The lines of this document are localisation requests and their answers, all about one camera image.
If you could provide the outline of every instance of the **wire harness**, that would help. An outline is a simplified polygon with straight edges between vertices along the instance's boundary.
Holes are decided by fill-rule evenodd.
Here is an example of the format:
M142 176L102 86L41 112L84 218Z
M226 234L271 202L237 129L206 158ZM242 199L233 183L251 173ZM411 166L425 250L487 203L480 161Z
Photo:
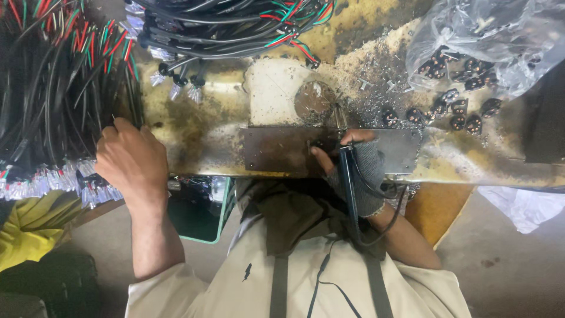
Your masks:
M149 48L153 57L163 60L151 77L152 85L179 76L170 98L188 85L190 98L196 102L201 101L199 90L206 82L202 60L252 57L287 45L304 53L307 67L318 68L320 59L298 38L327 23L335 7L334 0L126 2L134 16L128 16L124 27L138 34L139 44ZM195 77L187 78L191 68Z
M83 0L5 3L0 4L0 198L76 191L92 208L121 199L94 172L93 160L102 129L124 100L134 124L143 123L133 39L115 21L97 25L85 19Z

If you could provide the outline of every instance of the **yellow fabric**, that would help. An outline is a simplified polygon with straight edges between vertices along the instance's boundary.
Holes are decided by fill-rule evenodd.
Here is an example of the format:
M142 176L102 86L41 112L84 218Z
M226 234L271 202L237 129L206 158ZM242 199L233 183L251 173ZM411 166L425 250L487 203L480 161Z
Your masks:
M26 260L39 261L61 238L65 224L83 211L74 192L55 190L18 200L0 231L0 272Z

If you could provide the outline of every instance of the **rusty metal plate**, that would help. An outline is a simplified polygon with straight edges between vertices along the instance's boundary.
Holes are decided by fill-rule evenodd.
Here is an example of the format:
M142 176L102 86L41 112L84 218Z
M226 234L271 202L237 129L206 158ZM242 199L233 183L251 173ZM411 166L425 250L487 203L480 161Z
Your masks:
M421 142L418 130L376 129L379 150L385 154L387 174L409 174L416 167ZM269 127L246 128L244 135L245 169L291 173L292 176L321 174L309 146L335 149L337 134L322 128Z

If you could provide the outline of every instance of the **workbench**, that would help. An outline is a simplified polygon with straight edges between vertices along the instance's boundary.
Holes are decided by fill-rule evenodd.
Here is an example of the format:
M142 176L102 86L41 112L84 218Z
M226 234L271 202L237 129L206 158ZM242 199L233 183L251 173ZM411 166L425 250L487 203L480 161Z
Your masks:
M143 63L146 123L167 147L171 174L304 177L247 171L241 130L311 127L296 115L294 95L312 80L323 81L341 94L351 127L382 128L381 111L385 108L394 108L401 119L411 107L428 110L438 95L409 90L405 56L419 18L431 3L340 0L329 24L300 38L322 59L318 70L307 69L302 53L291 48L217 61L210 65L199 105L185 93L170 101L171 79L152 87L149 76L157 70L158 62ZM360 79L372 86L361 90ZM469 113L478 111L489 97L487 89L461 94L461 98L469 98ZM563 165L524 163L522 143L529 112L525 98L507 102L498 116L484 120L480 136L452 131L448 118L436 120L423 128L414 172L388 177L406 182L564 185Z

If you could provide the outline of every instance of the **gray floor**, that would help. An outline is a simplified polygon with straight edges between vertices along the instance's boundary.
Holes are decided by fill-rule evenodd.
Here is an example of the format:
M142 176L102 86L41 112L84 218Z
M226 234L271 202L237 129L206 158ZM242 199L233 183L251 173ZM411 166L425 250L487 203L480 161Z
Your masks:
M196 275L210 282L225 259L240 215L231 216L216 245L183 240ZM131 221L125 207L73 233L65 248L91 254L105 301L104 317L123 316L133 282ZM439 245L445 269L453 271L474 317L565 316L565 213L524 235L480 194Z
M437 253L474 317L565 317L565 213L522 234L474 193Z
M214 245L182 239L186 261L195 274L211 282L225 260L241 214L237 207L225 225L220 241ZM132 267L131 219L124 206L72 232L65 250L88 253L94 257L104 302L102 317L123 317L128 285L134 283Z

